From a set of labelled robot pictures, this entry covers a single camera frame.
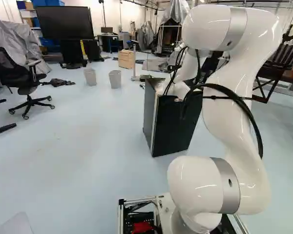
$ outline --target light blue floor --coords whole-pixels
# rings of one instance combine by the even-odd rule
[[[0,134],[0,224],[24,211],[35,234],[115,234],[118,199],[166,192],[167,167],[180,154],[151,157],[142,132],[144,90],[130,81],[132,70],[112,59],[91,63],[98,85],[88,87],[83,69],[51,67],[47,80],[76,82],[33,93],[51,95],[54,110],[35,106],[27,121],[21,111],[10,116],[7,109],[25,98],[0,89],[0,98],[8,99],[0,104],[0,125],[18,125]],[[168,76],[141,67],[138,75]],[[108,81],[114,69],[122,71],[119,90]],[[242,219],[252,234],[293,233],[293,97],[273,94],[268,104],[254,102],[252,112],[264,142],[272,202],[263,213]],[[183,154],[221,157],[224,147],[200,119]]]

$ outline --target gray trash can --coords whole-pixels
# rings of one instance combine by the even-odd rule
[[[120,70],[113,70],[109,74],[109,81],[112,89],[118,89],[122,85],[122,73]]]
[[[84,77],[86,78],[86,82],[89,86],[93,86],[97,84],[96,71],[92,68],[84,69]]]

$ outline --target black office chair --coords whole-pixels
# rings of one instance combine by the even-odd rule
[[[46,74],[37,74],[36,72],[36,65],[41,61],[42,59],[28,63],[25,65],[26,67],[18,65],[11,59],[6,50],[3,47],[0,47],[0,80],[2,85],[19,88],[19,95],[27,95],[27,102],[9,109],[11,115],[15,113],[15,110],[26,107],[22,116],[27,120],[29,119],[27,113],[34,105],[48,106],[51,109],[55,108],[54,105],[40,102],[43,100],[51,101],[51,96],[37,99],[32,99],[30,97],[30,94],[40,85],[39,80],[46,78]]]

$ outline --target black cloth on floor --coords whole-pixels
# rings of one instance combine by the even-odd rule
[[[51,84],[53,87],[59,87],[62,85],[73,85],[76,84],[71,81],[63,80],[63,79],[51,79],[50,82],[41,82],[42,85]]]

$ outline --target black monitor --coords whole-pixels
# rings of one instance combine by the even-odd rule
[[[39,6],[36,12],[44,38],[94,38],[90,9],[86,6]]]
[[[113,33],[112,27],[101,27],[101,33]]]

